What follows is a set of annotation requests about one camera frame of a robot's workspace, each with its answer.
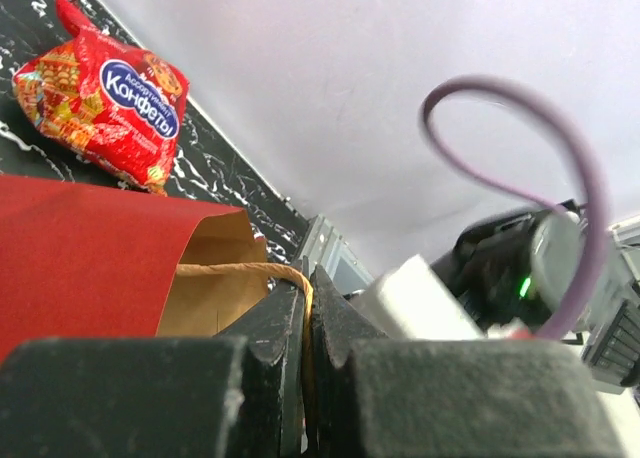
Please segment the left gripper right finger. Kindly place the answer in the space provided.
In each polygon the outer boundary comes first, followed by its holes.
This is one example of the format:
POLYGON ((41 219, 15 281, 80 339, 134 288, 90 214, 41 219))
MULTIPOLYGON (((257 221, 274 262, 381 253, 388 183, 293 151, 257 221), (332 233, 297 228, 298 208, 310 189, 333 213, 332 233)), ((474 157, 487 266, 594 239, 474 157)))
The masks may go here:
POLYGON ((317 268, 323 457, 621 457, 588 371, 534 340, 407 341, 376 330, 317 268))

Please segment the red candy bag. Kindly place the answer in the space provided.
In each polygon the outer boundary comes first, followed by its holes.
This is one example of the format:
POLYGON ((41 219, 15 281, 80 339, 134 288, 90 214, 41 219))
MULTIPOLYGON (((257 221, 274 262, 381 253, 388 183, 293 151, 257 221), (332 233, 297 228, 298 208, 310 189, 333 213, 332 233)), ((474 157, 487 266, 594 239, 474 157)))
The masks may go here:
POLYGON ((189 82, 155 53, 102 33, 73 0, 56 0, 69 41, 23 65, 13 92, 45 137, 116 177, 163 195, 189 82))

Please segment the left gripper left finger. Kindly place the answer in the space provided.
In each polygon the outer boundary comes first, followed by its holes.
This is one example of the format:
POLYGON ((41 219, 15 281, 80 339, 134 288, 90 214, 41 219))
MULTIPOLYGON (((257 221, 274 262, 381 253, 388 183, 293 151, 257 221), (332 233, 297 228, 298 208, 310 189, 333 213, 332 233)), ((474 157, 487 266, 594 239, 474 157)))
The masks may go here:
POLYGON ((303 292, 206 338, 62 339, 1 366, 5 457, 298 457, 303 292))

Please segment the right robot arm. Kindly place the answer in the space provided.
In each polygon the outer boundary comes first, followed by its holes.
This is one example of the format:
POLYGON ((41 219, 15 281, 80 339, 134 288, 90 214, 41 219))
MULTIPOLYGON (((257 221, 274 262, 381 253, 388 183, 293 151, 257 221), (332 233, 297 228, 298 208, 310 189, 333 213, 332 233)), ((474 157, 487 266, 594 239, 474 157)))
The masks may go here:
POLYGON ((431 263, 452 295, 486 332, 515 319, 536 330, 550 316, 531 277, 531 244, 546 208, 521 207, 467 226, 431 263))

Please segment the red paper bag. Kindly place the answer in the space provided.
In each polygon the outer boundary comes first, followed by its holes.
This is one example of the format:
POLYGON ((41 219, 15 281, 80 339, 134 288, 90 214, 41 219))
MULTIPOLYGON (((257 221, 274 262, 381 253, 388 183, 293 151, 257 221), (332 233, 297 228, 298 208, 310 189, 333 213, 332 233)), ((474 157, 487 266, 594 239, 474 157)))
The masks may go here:
POLYGON ((312 288, 273 264, 240 208, 58 181, 1 179, 1 366, 49 338, 206 338, 279 282, 304 295, 303 418, 312 288))

